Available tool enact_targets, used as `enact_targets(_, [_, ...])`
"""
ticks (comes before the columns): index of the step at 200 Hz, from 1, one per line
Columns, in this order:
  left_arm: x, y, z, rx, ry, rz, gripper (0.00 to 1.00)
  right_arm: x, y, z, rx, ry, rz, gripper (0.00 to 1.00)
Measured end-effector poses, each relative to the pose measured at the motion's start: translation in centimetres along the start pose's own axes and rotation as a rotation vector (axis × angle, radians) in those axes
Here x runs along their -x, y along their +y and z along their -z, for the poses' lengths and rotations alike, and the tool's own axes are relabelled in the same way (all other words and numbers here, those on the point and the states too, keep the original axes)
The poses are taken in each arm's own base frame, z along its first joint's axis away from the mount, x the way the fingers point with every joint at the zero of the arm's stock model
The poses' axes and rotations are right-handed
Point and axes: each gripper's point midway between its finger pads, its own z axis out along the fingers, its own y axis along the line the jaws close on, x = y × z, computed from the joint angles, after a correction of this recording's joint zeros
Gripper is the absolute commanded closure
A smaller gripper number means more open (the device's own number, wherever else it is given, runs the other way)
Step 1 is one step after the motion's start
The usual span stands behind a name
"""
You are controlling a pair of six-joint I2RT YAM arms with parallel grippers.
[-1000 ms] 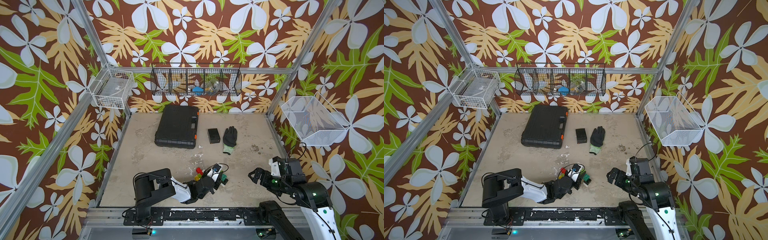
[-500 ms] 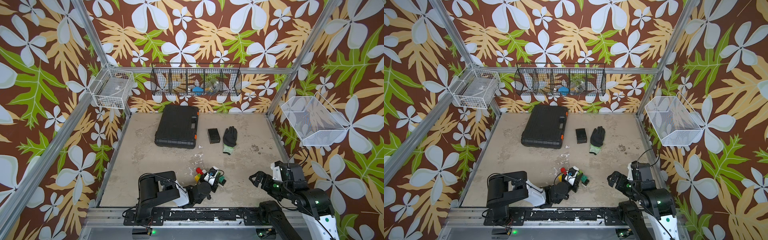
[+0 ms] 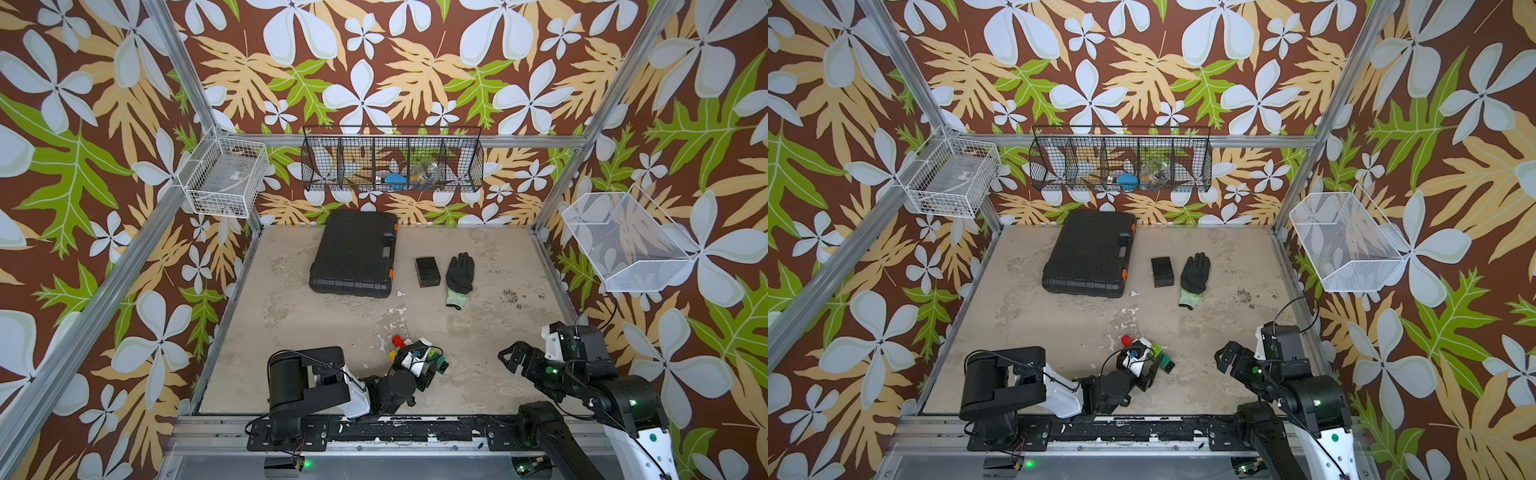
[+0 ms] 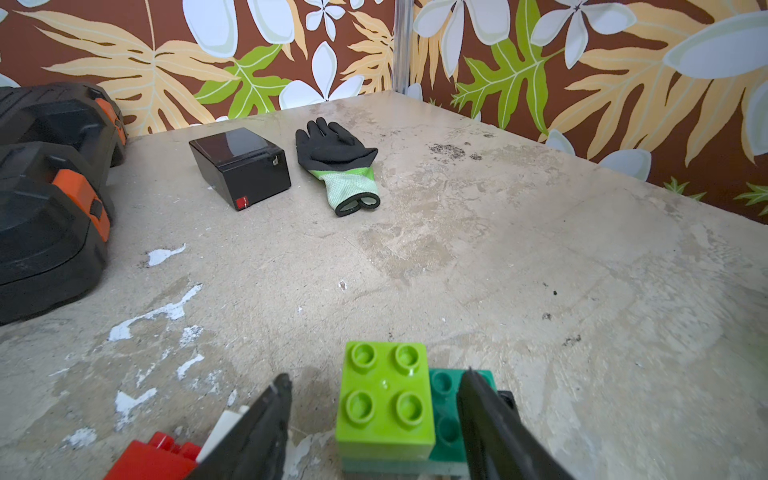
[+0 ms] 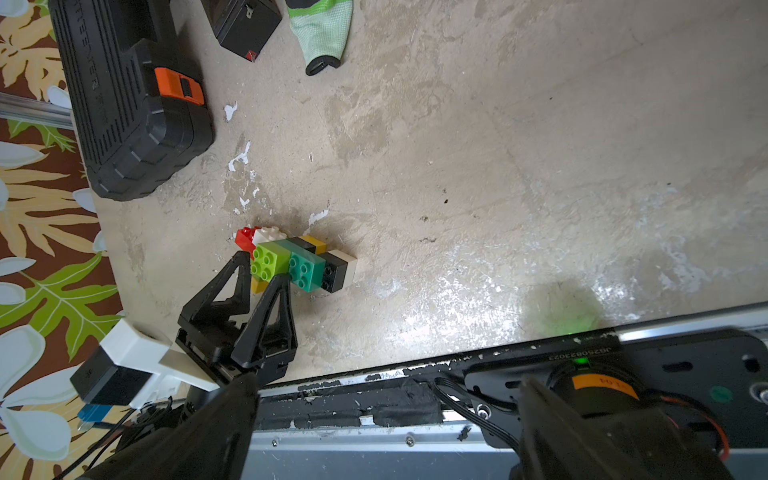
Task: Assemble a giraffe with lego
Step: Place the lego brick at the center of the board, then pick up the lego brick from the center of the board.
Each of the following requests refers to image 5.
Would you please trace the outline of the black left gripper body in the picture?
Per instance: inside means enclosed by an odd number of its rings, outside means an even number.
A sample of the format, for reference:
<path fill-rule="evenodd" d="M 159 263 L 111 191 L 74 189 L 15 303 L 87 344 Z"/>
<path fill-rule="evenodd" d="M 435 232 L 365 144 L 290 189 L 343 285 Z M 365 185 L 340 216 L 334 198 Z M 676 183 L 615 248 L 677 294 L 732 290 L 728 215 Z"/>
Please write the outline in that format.
<path fill-rule="evenodd" d="M 180 328 L 176 344 L 221 387 L 247 373 L 256 375 L 259 386 L 279 380 L 297 351 L 292 323 L 229 330 L 215 327 L 210 333 L 212 338 L 194 328 Z"/>

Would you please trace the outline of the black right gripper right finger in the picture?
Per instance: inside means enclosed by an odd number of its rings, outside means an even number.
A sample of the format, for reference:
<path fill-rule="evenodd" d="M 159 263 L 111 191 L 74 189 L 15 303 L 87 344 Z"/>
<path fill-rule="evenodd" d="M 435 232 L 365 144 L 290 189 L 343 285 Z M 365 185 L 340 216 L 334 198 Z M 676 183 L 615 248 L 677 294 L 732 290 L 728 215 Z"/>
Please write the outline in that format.
<path fill-rule="evenodd" d="M 518 403 L 519 479 L 649 479 L 644 467 L 531 376 Z"/>

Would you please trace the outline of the red lego brick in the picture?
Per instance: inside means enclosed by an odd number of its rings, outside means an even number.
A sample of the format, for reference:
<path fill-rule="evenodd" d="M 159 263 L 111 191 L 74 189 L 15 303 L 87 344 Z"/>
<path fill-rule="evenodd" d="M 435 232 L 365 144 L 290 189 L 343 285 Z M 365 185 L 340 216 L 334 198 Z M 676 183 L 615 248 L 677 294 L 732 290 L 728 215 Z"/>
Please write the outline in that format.
<path fill-rule="evenodd" d="M 235 233 L 235 237 L 234 237 L 235 245 L 240 250 L 247 252 L 249 255 L 252 255 L 253 251 L 255 250 L 255 244 L 253 243 L 253 238 L 256 232 L 257 230 L 251 227 L 244 227 L 242 229 L 239 229 Z"/>

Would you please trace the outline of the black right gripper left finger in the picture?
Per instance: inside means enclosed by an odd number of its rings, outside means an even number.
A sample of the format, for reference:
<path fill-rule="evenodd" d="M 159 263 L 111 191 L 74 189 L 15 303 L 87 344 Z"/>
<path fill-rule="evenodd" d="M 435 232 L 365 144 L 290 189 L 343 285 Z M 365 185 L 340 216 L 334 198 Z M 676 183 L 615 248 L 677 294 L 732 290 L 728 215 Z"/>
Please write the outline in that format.
<path fill-rule="evenodd" d="M 239 479 L 258 408 L 254 373 L 236 378 L 174 429 L 160 429 L 81 475 L 83 479 Z"/>

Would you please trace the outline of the yellow lego brick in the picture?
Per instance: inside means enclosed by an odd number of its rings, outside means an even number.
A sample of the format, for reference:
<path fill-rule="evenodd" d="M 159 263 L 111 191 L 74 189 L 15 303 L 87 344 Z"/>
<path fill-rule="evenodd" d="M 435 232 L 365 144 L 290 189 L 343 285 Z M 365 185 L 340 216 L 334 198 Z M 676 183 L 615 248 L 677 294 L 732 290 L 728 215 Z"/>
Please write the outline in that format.
<path fill-rule="evenodd" d="M 256 278 L 251 279 L 251 293 L 254 295 L 258 295 L 263 293 L 266 288 L 268 287 L 269 283 L 267 281 L 257 280 Z"/>
<path fill-rule="evenodd" d="M 304 248 L 311 253 L 320 255 L 327 251 L 327 244 L 313 236 L 302 235 L 299 239 L 304 242 Z"/>

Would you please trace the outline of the white lego brick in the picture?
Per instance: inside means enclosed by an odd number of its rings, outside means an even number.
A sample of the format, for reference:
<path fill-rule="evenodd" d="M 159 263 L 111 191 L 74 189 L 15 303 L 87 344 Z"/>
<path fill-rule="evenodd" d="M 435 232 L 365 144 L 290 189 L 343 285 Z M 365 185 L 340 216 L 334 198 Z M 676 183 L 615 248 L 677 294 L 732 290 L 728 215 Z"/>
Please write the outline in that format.
<path fill-rule="evenodd" d="M 285 240 L 286 238 L 287 234 L 282 232 L 278 227 L 255 228 L 252 235 L 252 243 L 258 245 L 261 243 Z"/>
<path fill-rule="evenodd" d="M 358 260 L 355 257 L 347 253 L 344 253 L 338 249 L 331 250 L 330 253 L 335 257 L 343 260 L 346 263 L 346 271 L 344 275 L 344 287 L 349 286 L 354 281 Z"/>

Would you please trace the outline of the lime green lego brick front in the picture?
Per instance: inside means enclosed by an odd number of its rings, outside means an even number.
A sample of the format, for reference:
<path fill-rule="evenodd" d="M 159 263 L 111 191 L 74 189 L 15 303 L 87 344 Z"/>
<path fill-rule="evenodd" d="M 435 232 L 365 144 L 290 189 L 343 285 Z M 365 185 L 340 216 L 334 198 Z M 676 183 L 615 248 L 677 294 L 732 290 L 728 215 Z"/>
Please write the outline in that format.
<path fill-rule="evenodd" d="M 291 252 L 277 242 L 258 244 L 253 251 L 250 272 L 257 281 L 270 282 L 275 275 L 289 272 Z"/>

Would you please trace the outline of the black lego brick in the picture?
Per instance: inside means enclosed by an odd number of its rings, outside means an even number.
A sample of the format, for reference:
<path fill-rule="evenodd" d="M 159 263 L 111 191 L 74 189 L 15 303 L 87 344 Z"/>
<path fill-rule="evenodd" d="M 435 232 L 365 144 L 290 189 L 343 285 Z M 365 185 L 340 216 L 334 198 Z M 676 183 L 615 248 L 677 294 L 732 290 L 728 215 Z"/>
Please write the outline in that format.
<path fill-rule="evenodd" d="M 291 238 L 288 238 L 288 240 L 304 248 L 304 242 L 300 240 L 299 237 L 291 237 Z M 330 251 L 331 249 L 327 245 L 327 251 L 323 254 L 318 255 L 324 258 L 326 261 L 325 270 L 322 278 L 322 284 L 321 284 L 321 287 L 318 289 L 322 289 L 327 293 L 335 293 L 345 288 L 344 275 L 346 271 L 346 263 L 343 260 L 332 255 Z"/>

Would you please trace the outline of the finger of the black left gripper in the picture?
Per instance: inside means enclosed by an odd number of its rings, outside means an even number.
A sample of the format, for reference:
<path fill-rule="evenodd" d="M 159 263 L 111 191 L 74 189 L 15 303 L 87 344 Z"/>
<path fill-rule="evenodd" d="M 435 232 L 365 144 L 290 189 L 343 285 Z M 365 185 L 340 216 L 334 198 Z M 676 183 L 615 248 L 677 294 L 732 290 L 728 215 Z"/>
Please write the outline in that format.
<path fill-rule="evenodd" d="M 242 368 L 286 368 L 295 358 L 297 334 L 291 306 L 291 277 L 275 275 L 263 292 L 231 358 Z"/>
<path fill-rule="evenodd" d="M 226 299 L 217 300 L 217 296 L 232 277 L 235 277 L 233 294 Z M 181 327 L 206 327 L 224 324 L 233 315 L 248 313 L 250 282 L 250 256 L 246 251 L 238 251 L 216 276 L 183 306 L 178 324 Z"/>

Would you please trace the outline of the dark green lego brick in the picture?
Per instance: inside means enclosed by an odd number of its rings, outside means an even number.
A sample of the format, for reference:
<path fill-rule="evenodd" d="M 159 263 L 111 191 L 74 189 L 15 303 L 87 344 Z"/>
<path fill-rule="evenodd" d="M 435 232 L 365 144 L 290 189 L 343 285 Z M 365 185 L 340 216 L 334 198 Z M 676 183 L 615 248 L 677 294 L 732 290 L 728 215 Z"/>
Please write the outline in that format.
<path fill-rule="evenodd" d="M 301 290 L 311 293 L 321 287 L 326 261 L 298 244 L 278 240 L 277 244 L 290 252 L 288 273 Z"/>

